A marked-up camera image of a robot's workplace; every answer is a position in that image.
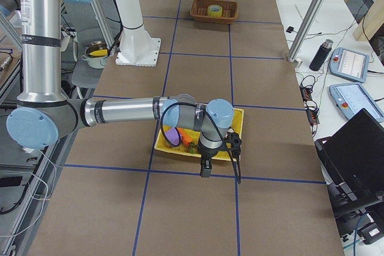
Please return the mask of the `yellow tape roll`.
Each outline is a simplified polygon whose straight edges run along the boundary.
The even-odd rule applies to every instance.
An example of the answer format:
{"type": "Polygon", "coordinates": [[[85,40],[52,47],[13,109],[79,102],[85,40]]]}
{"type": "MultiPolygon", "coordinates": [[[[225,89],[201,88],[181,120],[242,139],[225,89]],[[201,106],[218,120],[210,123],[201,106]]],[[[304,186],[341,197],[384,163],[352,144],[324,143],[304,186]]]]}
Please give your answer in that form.
{"type": "Polygon", "coordinates": [[[223,15],[223,8],[220,5],[212,4],[207,7],[207,16],[220,18],[223,15]]]}

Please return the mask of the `yellow plastic basket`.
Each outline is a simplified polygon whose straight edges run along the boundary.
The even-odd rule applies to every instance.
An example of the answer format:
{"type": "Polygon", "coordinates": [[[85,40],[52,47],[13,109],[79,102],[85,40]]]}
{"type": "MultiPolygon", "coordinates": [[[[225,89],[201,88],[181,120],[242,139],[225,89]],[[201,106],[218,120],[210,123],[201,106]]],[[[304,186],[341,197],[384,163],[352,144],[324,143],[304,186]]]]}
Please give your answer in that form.
{"type": "MultiPolygon", "coordinates": [[[[232,129],[234,132],[238,133],[239,136],[242,136],[242,125],[244,122],[244,110],[243,109],[238,109],[234,108],[235,114],[233,117],[233,121],[231,124],[232,129]]],[[[199,158],[201,157],[201,154],[197,150],[197,142],[199,140],[200,132],[193,131],[191,129],[186,129],[183,128],[185,132],[191,136],[193,139],[192,144],[189,146],[184,145],[182,142],[179,146],[177,147],[172,147],[168,144],[168,142],[164,139],[162,132],[159,131],[157,135],[157,140],[155,142],[155,150],[159,150],[162,152],[166,153],[173,153],[177,155],[183,155],[183,156],[191,156],[191,157],[196,157],[199,158]]]]}

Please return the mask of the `brown wicker basket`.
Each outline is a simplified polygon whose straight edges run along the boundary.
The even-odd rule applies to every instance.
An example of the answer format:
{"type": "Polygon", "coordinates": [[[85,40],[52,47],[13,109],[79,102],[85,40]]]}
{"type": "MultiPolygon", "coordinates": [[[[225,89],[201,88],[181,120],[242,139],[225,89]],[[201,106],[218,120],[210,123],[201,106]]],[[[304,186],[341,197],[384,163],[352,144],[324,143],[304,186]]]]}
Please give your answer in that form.
{"type": "Polygon", "coordinates": [[[238,18],[238,3],[224,0],[194,0],[190,15],[197,22],[229,25],[238,18]]]}

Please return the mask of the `orange toy carrot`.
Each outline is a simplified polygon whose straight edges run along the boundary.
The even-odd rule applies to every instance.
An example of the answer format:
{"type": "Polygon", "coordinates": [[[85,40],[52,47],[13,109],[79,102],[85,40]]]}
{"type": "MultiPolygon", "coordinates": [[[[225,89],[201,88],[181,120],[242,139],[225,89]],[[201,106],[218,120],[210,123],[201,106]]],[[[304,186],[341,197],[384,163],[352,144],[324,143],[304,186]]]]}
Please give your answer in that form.
{"type": "Polygon", "coordinates": [[[180,133],[181,135],[181,138],[182,138],[182,143],[186,146],[189,146],[190,144],[192,144],[193,142],[193,139],[191,138],[191,136],[189,136],[184,129],[182,128],[177,128],[178,132],[180,133]]]}

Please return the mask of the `purple sponge block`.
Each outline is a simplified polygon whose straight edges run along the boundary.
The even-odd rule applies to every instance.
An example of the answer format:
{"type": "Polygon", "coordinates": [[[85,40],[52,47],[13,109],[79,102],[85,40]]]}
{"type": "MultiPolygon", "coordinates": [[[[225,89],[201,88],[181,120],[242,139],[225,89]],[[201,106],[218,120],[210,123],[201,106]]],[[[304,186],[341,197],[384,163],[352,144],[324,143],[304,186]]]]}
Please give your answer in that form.
{"type": "Polygon", "coordinates": [[[165,138],[166,138],[168,144],[170,144],[173,147],[177,147],[181,144],[182,137],[181,137],[178,129],[175,127],[171,127],[170,129],[168,129],[165,132],[165,138]]]}

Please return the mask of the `white enamel pot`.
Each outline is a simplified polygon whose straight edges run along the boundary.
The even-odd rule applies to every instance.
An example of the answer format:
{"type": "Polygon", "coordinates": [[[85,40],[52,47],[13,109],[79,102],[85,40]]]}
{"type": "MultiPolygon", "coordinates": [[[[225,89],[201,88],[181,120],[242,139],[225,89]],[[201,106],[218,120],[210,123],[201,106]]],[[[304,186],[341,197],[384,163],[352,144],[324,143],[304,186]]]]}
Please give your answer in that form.
{"type": "Polygon", "coordinates": [[[100,70],[106,66],[108,57],[107,44],[103,41],[94,41],[84,48],[82,60],[91,68],[100,70]]]}

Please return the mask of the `small black device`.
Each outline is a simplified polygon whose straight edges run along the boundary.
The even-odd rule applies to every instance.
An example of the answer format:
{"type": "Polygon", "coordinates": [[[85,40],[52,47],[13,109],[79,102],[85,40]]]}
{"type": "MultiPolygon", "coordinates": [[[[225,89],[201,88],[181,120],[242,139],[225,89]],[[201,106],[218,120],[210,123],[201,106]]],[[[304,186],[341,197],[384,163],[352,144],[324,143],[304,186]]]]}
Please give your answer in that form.
{"type": "Polygon", "coordinates": [[[292,33],[294,31],[294,27],[293,26],[289,26],[287,29],[286,29],[286,32],[288,33],[292,33]]]}

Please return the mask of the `black water bottle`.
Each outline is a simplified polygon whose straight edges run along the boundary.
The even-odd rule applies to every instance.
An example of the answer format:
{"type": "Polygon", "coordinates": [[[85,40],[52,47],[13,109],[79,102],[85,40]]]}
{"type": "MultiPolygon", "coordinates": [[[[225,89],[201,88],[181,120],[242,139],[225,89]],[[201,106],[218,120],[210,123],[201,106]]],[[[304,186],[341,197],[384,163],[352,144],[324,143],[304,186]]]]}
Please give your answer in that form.
{"type": "Polygon", "coordinates": [[[310,63],[309,69],[312,71],[319,71],[323,63],[326,61],[329,52],[332,50],[333,41],[326,39],[317,50],[313,60],[310,63]]]}

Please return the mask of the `teach pendant lower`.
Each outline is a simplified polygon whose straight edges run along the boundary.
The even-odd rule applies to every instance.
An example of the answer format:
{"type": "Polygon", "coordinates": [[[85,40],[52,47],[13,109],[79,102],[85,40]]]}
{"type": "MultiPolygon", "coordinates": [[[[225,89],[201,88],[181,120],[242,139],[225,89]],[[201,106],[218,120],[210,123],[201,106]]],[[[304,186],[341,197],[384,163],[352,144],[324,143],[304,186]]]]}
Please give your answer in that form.
{"type": "Polygon", "coordinates": [[[330,85],[329,94],[346,119],[351,119],[360,110],[366,109],[379,123],[383,122],[383,111],[361,83],[330,85]]]}

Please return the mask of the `teach pendant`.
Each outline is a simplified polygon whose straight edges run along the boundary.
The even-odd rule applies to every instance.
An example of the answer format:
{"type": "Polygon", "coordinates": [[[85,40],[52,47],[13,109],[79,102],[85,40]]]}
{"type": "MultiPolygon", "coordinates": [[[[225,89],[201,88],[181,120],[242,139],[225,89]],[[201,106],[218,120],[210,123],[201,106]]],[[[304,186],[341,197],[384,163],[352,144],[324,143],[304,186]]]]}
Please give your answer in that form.
{"type": "Polygon", "coordinates": [[[329,94],[346,119],[351,119],[360,110],[366,109],[379,123],[383,122],[383,111],[361,83],[330,85],[329,94]]]}
{"type": "Polygon", "coordinates": [[[364,53],[340,47],[332,53],[329,69],[334,76],[364,83],[367,78],[369,60],[370,57],[364,53]]]}

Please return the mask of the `teach pendant upper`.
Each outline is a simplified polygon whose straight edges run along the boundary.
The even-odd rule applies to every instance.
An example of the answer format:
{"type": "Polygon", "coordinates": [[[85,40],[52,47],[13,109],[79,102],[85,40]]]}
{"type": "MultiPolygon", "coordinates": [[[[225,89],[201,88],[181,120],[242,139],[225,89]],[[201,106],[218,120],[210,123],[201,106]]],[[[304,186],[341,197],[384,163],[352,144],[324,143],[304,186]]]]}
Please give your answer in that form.
{"type": "Polygon", "coordinates": [[[364,53],[340,47],[332,53],[329,69],[334,76],[364,83],[367,78],[369,60],[370,57],[364,53]]]}

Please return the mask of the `black laptop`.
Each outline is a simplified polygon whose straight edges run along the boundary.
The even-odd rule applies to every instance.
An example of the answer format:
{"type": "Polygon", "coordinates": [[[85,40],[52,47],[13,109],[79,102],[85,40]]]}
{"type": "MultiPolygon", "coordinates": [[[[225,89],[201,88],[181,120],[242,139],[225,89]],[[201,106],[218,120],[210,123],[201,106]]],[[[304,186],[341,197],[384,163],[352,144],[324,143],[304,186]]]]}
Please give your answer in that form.
{"type": "Polygon", "coordinates": [[[335,183],[358,195],[383,190],[383,127],[361,109],[318,150],[335,183]]]}

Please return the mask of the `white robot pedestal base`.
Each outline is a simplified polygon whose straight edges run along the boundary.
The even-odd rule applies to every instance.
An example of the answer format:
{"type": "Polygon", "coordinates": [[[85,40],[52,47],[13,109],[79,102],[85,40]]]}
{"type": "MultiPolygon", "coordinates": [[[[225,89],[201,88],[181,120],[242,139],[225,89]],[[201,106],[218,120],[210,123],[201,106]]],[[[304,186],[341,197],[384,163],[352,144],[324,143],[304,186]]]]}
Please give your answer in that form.
{"type": "Polygon", "coordinates": [[[117,65],[155,67],[161,40],[146,31],[139,0],[115,0],[123,31],[117,65]]]}

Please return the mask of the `aluminium frame post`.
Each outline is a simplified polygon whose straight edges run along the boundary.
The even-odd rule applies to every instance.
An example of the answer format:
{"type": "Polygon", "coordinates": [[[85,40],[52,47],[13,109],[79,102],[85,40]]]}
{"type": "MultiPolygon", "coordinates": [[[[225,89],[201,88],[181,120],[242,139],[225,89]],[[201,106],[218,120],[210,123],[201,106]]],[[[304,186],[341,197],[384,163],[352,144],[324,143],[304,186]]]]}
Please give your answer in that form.
{"type": "Polygon", "coordinates": [[[307,36],[309,29],[311,28],[317,13],[319,12],[324,0],[312,0],[308,10],[305,14],[305,17],[299,27],[299,30],[295,36],[295,39],[287,53],[287,60],[293,64],[295,68],[301,66],[297,60],[298,52],[304,42],[305,37],[307,36]]]}

